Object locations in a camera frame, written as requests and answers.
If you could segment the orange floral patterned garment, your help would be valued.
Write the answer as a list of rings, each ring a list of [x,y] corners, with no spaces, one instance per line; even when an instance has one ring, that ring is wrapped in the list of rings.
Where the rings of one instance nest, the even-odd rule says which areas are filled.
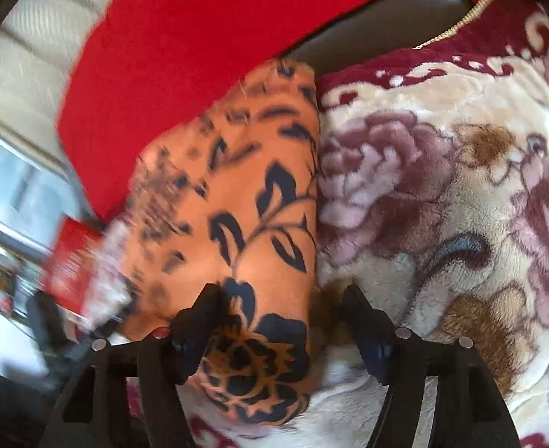
[[[195,385],[247,424],[290,421],[313,389],[318,138],[313,70],[271,61],[148,144],[131,179],[121,272],[136,307],[122,332],[138,341],[219,285]]]

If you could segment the red snack bag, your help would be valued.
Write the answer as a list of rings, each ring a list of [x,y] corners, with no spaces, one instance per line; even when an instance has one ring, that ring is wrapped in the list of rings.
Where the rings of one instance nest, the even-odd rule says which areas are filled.
[[[41,289],[67,311],[82,311],[100,244],[98,231],[64,217],[53,251],[44,263]]]

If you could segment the white framed window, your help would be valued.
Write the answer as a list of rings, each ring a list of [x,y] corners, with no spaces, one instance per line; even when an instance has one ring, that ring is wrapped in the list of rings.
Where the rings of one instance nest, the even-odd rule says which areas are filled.
[[[44,260],[65,217],[81,217],[66,177],[0,138],[0,245],[27,259]]]

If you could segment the floral plush blanket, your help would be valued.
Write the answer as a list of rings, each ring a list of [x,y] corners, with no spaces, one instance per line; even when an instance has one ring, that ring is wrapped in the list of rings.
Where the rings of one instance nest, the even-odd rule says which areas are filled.
[[[225,416],[195,385],[206,447],[361,447],[384,387],[340,319],[355,282],[421,338],[470,338],[519,442],[549,446],[549,13],[480,0],[415,49],[315,76],[316,273],[305,411]]]

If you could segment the cream patterned curtain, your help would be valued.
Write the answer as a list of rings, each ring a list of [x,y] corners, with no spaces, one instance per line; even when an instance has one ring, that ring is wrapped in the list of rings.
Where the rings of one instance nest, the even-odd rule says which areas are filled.
[[[111,0],[17,0],[0,23],[0,138],[60,170],[56,123],[88,34]]]

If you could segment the red cloth on sofa back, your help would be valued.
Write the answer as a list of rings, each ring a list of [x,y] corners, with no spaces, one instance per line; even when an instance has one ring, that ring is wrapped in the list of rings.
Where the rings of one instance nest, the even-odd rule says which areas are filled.
[[[111,0],[75,65],[57,130],[97,217],[140,151],[261,63],[370,0]]]

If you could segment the dark brown leather sofa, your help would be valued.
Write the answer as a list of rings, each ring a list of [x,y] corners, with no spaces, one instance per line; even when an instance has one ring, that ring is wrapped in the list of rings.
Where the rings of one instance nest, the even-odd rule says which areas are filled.
[[[309,35],[287,56],[317,74],[338,72],[403,47],[417,47],[456,24],[469,0],[374,0]]]

